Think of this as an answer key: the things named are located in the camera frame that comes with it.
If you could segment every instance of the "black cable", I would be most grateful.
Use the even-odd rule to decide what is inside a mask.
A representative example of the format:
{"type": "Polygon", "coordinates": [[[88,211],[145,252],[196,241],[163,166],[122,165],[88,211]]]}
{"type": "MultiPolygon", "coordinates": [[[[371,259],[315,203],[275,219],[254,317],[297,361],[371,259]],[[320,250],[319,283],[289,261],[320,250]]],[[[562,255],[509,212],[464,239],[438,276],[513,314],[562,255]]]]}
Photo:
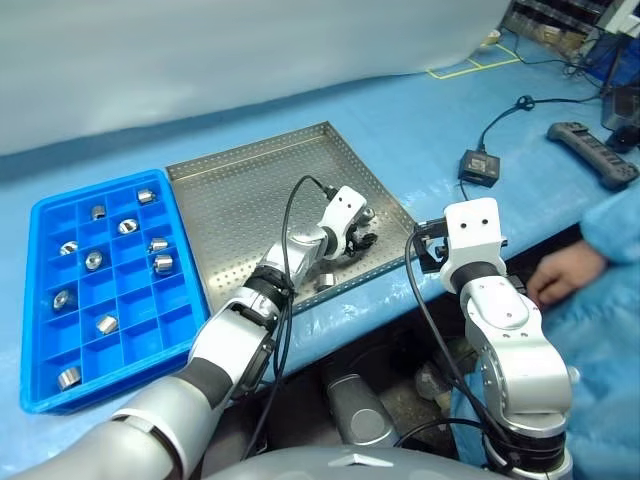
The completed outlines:
{"type": "Polygon", "coordinates": [[[491,123],[489,123],[489,125],[485,127],[485,129],[480,134],[480,138],[478,139],[478,151],[483,153],[487,152],[484,139],[485,139],[485,136],[487,135],[487,132],[491,130],[491,128],[493,128],[493,126],[496,123],[498,123],[503,118],[508,117],[509,115],[512,115],[520,110],[525,110],[527,112],[530,112],[531,110],[534,109],[536,105],[539,105],[541,103],[585,103],[599,97],[600,97],[600,94],[597,93],[590,97],[580,98],[580,99],[578,98],[542,98],[540,100],[535,100],[530,95],[523,95],[519,97],[518,100],[516,100],[516,103],[512,107],[509,107],[508,109],[506,109],[496,118],[494,118],[491,121],[491,123]]]}
{"type": "Polygon", "coordinates": [[[407,433],[405,433],[402,437],[400,437],[396,443],[393,444],[394,447],[402,447],[402,444],[409,440],[411,437],[416,435],[417,433],[422,432],[423,430],[427,430],[429,428],[438,427],[440,425],[468,425],[470,427],[477,428],[487,433],[487,429],[480,422],[476,422],[475,420],[468,420],[466,418],[441,418],[439,420],[433,420],[431,422],[423,423],[422,425],[418,425],[415,428],[412,428],[407,433]]]}
{"type": "Polygon", "coordinates": [[[442,338],[442,335],[440,335],[438,327],[433,321],[433,317],[429,313],[429,309],[427,308],[427,305],[424,303],[424,300],[422,299],[422,295],[420,294],[420,289],[418,288],[415,275],[413,274],[413,268],[411,266],[411,246],[413,245],[413,239],[419,234],[420,234],[419,230],[412,232],[411,235],[409,235],[409,238],[407,239],[407,243],[405,244],[405,248],[404,248],[404,263],[407,269],[407,276],[409,277],[409,284],[411,285],[411,290],[413,291],[413,295],[416,297],[416,301],[418,302],[420,311],[424,316],[425,320],[427,321],[427,324],[431,329],[431,333],[436,339],[436,342],[438,343],[438,346],[440,347],[440,350],[442,351],[445,357],[445,360],[447,361],[447,363],[449,364],[449,367],[451,368],[453,377],[458,384],[457,385],[458,389],[467,397],[478,418],[490,428],[490,431],[493,435],[489,435],[489,436],[498,437],[500,441],[502,441],[503,443],[509,444],[509,438],[507,437],[502,427],[498,425],[495,419],[489,414],[486,407],[480,402],[480,400],[478,400],[473,395],[473,393],[469,389],[469,386],[465,382],[464,377],[462,376],[462,373],[460,373],[460,369],[458,368],[458,365],[456,364],[453,357],[451,356],[451,352],[449,351],[447,344],[442,338]]]}
{"type": "MultiPolygon", "coordinates": [[[[582,77],[587,82],[589,82],[591,85],[593,85],[594,87],[598,88],[599,90],[602,89],[603,84],[598,85],[593,80],[591,80],[589,78],[589,75],[592,75],[592,74],[590,74],[587,70],[590,69],[590,68],[597,67],[602,60],[604,60],[612,51],[614,51],[617,48],[617,43],[614,43],[612,46],[610,46],[608,49],[606,49],[604,51],[604,53],[602,53],[596,59],[589,59],[588,57],[585,57],[582,54],[579,54],[581,58],[580,58],[578,63],[572,63],[572,62],[569,62],[567,60],[562,60],[562,59],[557,59],[557,58],[556,59],[548,59],[548,60],[539,60],[539,61],[535,61],[535,62],[529,62],[529,61],[525,60],[524,58],[522,58],[522,56],[520,55],[520,52],[518,52],[518,46],[520,45],[520,35],[518,35],[513,30],[508,29],[507,27],[502,27],[502,28],[504,30],[507,30],[509,33],[511,33],[515,37],[516,40],[514,42],[514,45],[513,45],[512,49],[511,49],[511,51],[518,58],[518,60],[520,60],[525,65],[540,65],[540,64],[544,64],[544,63],[562,63],[562,64],[564,64],[564,68],[563,68],[564,75],[566,75],[568,77],[572,77],[572,76],[582,77]]],[[[602,37],[603,37],[602,31],[600,31],[600,35],[598,36],[598,38],[592,38],[590,40],[587,40],[586,42],[584,42],[583,45],[586,45],[589,42],[598,42],[599,40],[602,39],[602,37]]]]}
{"type": "MultiPolygon", "coordinates": [[[[542,65],[544,63],[562,63],[564,64],[565,67],[571,67],[577,70],[584,71],[584,70],[587,70],[588,68],[592,68],[598,65],[609,53],[611,53],[615,49],[615,45],[613,47],[609,47],[609,49],[606,50],[602,55],[600,55],[596,60],[590,61],[589,65],[585,65],[582,63],[572,63],[572,62],[569,62],[568,60],[562,60],[560,58],[552,58],[547,60],[537,60],[534,62],[530,62],[522,58],[522,56],[520,55],[520,52],[518,52],[518,47],[520,46],[520,35],[514,32],[513,30],[508,29],[507,27],[503,27],[503,28],[507,30],[509,33],[511,33],[514,37],[516,37],[516,40],[513,44],[513,47],[511,48],[511,51],[518,58],[518,60],[520,60],[525,65],[542,65]]],[[[591,40],[587,40],[585,44],[588,42],[597,42],[601,38],[602,38],[602,33],[598,36],[598,38],[592,38],[591,40]]]]}
{"type": "Polygon", "coordinates": [[[464,182],[462,181],[462,179],[460,179],[460,181],[458,182],[458,186],[460,187],[460,191],[462,192],[462,196],[464,197],[464,199],[466,201],[469,201],[469,196],[467,195],[467,192],[464,189],[464,182]]]}
{"type": "Polygon", "coordinates": [[[276,333],[276,345],[273,353],[273,379],[278,376],[278,370],[280,370],[280,345],[282,343],[282,334],[284,333],[285,317],[283,316],[280,325],[278,325],[278,333],[276,333]]]}
{"type": "Polygon", "coordinates": [[[273,385],[271,386],[271,391],[269,392],[269,396],[267,397],[267,402],[260,414],[260,418],[258,419],[258,423],[256,425],[255,430],[253,431],[253,435],[251,436],[251,440],[247,444],[245,448],[244,455],[242,459],[245,460],[249,457],[251,452],[253,451],[256,442],[258,441],[258,437],[260,436],[260,432],[264,428],[264,424],[267,421],[267,416],[269,415],[269,411],[273,405],[273,401],[276,397],[276,393],[282,383],[282,377],[284,376],[285,365],[287,362],[287,356],[289,355],[289,346],[291,343],[291,332],[293,330],[293,297],[295,292],[293,291],[293,284],[291,282],[291,269],[289,268],[289,254],[287,247],[287,230],[289,228],[289,217],[291,216],[291,207],[293,206],[293,200],[296,196],[296,193],[302,186],[302,184],[306,180],[311,180],[316,186],[324,192],[324,194],[329,197],[332,193],[331,188],[326,188],[322,185],[318,180],[316,180],[311,175],[303,176],[298,182],[295,184],[291,193],[289,194],[289,198],[287,200],[287,206],[284,211],[284,218],[282,220],[282,231],[280,235],[280,241],[282,244],[282,257],[284,261],[284,275],[285,280],[288,284],[288,292],[287,292],[287,304],[284,306],[282,311],[282,320],[280,325],[278,326],[278,333],[276,334],[276,346],[274,353],[274,375],[275,379],[273,381],[273,385]],[[283,334],[282,330],[284,328],[284,324],[286,323],[286,332],[284,333],[284,346],[282,348],[282,356],[280,357],[280,342],[282,341],[283,334]]]}

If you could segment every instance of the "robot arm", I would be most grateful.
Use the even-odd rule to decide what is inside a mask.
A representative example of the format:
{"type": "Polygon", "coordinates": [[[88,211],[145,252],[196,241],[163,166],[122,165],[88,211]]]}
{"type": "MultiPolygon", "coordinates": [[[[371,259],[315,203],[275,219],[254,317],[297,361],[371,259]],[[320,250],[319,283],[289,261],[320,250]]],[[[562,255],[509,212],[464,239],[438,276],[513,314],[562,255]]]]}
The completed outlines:
{"type": "Polygon", "coordinates": [[[109,422],[19,478],[188,478],[227,402],[262,377],[291,290],[318,260],[348,252],[348,234],[365,207],[362,195],[342,187],[315,228],[288,238],[291,282],[278,242],[200,330],[184,369],[145,387],[109,422]]]}
{"type": "MultiPolygon", "coordinates": [[[[444,287],[460,298],[465,335],[480,357],[489,413],[513,445],[557,452],[548,461],[521,455],[523,465],[514,475],[546,478],[536,475],[548,472],[549,478],[570,478],[571,457],[562,448],[571,406],[569,375],[542,333],[540,311],[504,276],[496,201],[483,198],[450,205],[444,219],[425,227],[432,232],[426,235],[429,239],[442,236],[446,241],[436,250],[441,262],[425,258],[426,247],[418,246],[423,271],[440,268],[444,287]]],[[[506,464],[504,445],[485,439],[485,449],[497,466],[506,464]]]]}

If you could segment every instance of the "black controller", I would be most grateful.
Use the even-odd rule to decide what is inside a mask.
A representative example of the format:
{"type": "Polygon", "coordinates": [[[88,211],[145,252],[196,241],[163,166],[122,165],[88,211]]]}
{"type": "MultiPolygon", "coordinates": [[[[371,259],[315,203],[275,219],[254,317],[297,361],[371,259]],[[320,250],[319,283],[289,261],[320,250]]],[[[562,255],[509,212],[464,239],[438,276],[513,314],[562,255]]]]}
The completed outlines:
{"type": "Polygon", "coordinates": [[[547,138],[562,141],[600,174],[600,183],[609,190],[622,190],[638,177],[638,168],[625,162],[578,122],[554,123],[547,138]]]}

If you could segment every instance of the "human hand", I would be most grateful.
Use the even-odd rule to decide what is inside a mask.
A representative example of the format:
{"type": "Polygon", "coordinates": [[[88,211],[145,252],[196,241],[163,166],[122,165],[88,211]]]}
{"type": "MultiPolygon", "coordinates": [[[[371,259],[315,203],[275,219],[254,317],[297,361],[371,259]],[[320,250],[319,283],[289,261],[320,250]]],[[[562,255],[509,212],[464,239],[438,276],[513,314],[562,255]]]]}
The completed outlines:
{"type": "Polygon", "coordinates": [[[607,268],[607,259],[587,242],[573,245],[544,257],[527,283],[529,298],[546,307],[591,283],[607,268]]]}

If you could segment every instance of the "small box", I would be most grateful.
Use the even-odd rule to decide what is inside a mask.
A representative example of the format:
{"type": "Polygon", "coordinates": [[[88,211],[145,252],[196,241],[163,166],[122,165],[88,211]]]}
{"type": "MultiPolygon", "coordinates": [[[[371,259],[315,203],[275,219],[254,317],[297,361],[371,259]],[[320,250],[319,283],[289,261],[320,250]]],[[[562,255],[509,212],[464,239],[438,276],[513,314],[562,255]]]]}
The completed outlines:
{"type": "Polygon", "coordinates": [[[477,150],[467,150],[460,160],[458,178],[465,182],[493,187],[500,178],[500,158],[477,150]]]}

